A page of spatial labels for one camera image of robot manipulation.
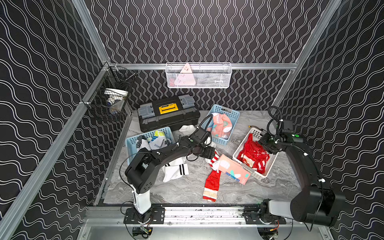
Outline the red christmas sock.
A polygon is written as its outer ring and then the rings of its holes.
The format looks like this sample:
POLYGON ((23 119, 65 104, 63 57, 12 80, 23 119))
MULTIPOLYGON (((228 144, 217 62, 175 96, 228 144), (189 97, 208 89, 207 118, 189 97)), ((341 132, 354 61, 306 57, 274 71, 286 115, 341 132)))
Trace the red christmas sock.
POLYGON ((259 143, 253 141, 253 134, 249 134, 243 149, 237 159, 260 174, 266 172, 266 165, 270 154, 266 152, 259 143))

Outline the plain white sock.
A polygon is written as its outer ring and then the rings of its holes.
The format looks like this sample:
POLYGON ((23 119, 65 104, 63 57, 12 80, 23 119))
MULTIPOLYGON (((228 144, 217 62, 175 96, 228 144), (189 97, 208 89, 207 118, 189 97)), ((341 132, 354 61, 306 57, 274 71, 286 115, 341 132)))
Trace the plain white sock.
POLYGON ((196 127, 194 125, 183 125, 179 131, 184 135, 184 136, 189 136, 193 134, 196 131, 196 127))

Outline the pink sock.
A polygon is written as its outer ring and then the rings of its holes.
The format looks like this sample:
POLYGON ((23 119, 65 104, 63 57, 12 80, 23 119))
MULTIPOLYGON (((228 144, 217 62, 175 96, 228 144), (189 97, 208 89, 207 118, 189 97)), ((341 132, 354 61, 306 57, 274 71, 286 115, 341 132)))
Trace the pink sock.
POLYGON ((251 175, 238 162, 233 161, 225 155, 221 155, 213 166, 216 170, 219 170, 242 185, 247 183, 251 175))
POLYGON ((233 129, 232 122, 226 114, 212 113, 213 120, 209 124, 207 130, 214 137, 228 140, 233 129))

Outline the red white striped sock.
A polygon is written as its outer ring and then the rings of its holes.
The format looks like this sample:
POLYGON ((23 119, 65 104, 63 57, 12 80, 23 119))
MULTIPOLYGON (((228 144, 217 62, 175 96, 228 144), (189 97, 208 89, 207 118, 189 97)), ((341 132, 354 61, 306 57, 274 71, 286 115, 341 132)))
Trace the red white striped sock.
POLYGON ((215 162, 219 160, 220 156, 215 151, 215 155, 212 159, 206 159, 206 162, 211 167, 212 171, 206 179, 205 188, 203 192, 203 199, 215 202, 217 200, 218 191, 220 188, 221 172, 215 167, 215 162))

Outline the white neon yellow sock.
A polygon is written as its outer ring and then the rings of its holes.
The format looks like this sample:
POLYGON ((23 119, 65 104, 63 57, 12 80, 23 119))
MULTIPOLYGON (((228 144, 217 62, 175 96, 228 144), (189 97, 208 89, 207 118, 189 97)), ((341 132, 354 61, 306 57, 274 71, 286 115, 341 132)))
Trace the white neon yellow sock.
POLYGON ((139 136, 136 140, 136 149, 137 151, 141 149, 158 150, 169 146, 171 143, 171 140, 166 137, 164 132, 155 131, 155 134, 150 138, 139 136))

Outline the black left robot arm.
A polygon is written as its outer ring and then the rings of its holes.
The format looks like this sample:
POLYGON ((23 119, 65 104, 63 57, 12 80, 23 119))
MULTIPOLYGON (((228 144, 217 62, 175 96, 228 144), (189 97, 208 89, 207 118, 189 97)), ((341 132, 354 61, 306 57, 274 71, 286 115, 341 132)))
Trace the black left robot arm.
POLYGON ((179 136, 177 142, 165 148, 139 150, 125 170, 128 184, 133 189, 135 213, 140 217, 151 213, 150 189, 162 167, 190 155, 197 158, 214 157, 215 148, 210 146, 212 139, 210 132, 198 128, 189 136, 179 136))

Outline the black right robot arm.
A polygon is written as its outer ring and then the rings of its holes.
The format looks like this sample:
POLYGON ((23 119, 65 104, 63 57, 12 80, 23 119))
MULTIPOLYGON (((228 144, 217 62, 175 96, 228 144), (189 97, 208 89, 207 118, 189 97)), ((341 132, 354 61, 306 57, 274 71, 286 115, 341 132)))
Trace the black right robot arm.
POLYGON ((268 214, 297 222, 332 227, 346 201, 345 194, 325 180, 303 137, 291 121, 276 121, 276 133, 265 133, 259 144, 268 153, 284 152, 299 181, 301 191, 289 202, 268 200, 268 214))

